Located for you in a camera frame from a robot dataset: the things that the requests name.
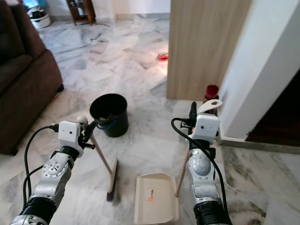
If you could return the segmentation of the brown fabric sofa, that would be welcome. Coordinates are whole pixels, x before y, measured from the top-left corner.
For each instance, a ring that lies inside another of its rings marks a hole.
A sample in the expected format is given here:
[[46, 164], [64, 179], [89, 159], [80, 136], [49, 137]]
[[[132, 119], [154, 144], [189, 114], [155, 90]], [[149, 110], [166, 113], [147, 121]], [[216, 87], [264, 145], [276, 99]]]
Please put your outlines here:
[[0, 0], [0, 152], [17, 145], [63, 86], [53, 54], [22, 4]]

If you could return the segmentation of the broom with wooden stick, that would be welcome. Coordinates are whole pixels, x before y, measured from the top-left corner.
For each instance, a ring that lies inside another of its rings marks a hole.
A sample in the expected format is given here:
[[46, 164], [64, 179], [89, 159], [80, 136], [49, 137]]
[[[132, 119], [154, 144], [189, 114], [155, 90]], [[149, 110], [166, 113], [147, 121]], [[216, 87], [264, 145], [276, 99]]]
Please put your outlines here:
[[[86, 116], [78, 116], [76, 121], [79, 124], [81, 124], [82, 131], [85, 131], [87, 125], [90, 124]], [[114, 201], [114, 195], [117, 184], [118, 158], [114, 154], [107, 156], [102, 151], [96, 137], [94, 136], [94, 133], [89, 143], [96, 144], [96, 148], [94, 150], [96, 150], [97, 154], [99, 155], [99, 158], [105, 166], [105, 169], [107, 170], [107, 176], [109, 178], [109, 181], [106, 183], [106, 201], [112, 203]]]

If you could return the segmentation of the white round appliance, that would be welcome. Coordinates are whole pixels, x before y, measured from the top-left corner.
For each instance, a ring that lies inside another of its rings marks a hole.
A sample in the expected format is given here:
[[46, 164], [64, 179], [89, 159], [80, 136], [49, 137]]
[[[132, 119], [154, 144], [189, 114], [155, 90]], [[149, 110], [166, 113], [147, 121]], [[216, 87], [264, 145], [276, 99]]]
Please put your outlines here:
[[27, 15], [34, 28], [42, 29], [51, 25], [52, 21], [45, 9], [42, 6], [31, 7], [27, 11]]

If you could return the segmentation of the beige long-handled dustpan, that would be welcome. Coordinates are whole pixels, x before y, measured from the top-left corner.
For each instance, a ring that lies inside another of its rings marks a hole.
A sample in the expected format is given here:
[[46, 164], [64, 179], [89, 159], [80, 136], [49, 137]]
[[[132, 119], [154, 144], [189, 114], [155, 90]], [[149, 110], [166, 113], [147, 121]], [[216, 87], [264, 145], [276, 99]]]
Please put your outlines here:
[[[214, 114], [222, 104], [219, 99], [206, 101], [197, 107], [197, 115]], [[218, 187], [224, 184], [224, 180], [215, 161], [216, 149], [208, 141], [191, 139], [188, 136], [191, 133], [183, 128], [183, 118], [174, 118], [171, 126], [188, 141], [187, 159], [180, 180], [175, 183], [174, 178], [166, 173], [137, 177], [134, 224], [177, 222], [180, 218], [180, 188], [184, 178], [188, 178], [196, 225], [231, 225], [224, 188]]]

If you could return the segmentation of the light wooden cabinet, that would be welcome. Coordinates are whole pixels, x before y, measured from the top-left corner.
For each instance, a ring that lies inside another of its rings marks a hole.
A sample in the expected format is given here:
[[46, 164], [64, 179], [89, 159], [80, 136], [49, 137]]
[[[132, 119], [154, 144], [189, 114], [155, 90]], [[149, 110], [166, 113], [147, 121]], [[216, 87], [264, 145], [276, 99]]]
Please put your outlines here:
[[252, 0], [171, 0], [166, 97], [201, 101], [221, 86]]

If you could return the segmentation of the black plastic bucket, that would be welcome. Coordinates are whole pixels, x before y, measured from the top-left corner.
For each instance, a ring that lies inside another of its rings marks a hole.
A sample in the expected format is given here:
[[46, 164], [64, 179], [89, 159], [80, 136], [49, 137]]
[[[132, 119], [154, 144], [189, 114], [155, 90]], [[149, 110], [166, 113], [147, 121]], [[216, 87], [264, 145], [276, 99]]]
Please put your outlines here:
[[116, 93], [104, 94], [96, 98], [90, 105], [90, 115], [108, 137], [124, 135], [129, 126], [127, 100]]

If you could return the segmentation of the dark wooden stand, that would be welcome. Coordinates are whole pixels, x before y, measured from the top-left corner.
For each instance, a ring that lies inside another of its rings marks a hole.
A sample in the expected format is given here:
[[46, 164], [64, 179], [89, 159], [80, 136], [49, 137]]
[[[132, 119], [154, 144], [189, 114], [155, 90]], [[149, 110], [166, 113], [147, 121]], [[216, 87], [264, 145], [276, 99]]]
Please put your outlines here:
[[66, 4], [71, 14], [73, 24], [90, 24], [96, 23], [96, 13], [92, 0], [66, 0]]

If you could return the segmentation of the red capped bottle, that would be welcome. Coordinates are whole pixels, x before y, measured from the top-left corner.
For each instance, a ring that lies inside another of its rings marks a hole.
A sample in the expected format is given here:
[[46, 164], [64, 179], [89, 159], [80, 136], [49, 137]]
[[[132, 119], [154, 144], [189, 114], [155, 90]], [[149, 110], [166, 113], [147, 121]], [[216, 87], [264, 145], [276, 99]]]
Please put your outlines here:
[[204, 92], [203, 102], [205, 103], [206, 101], [210, 101], [212, 99], [219, 99], [218, 92], [219, 92], [219, 87], [217, 85], [215, 84], [208, 85]]

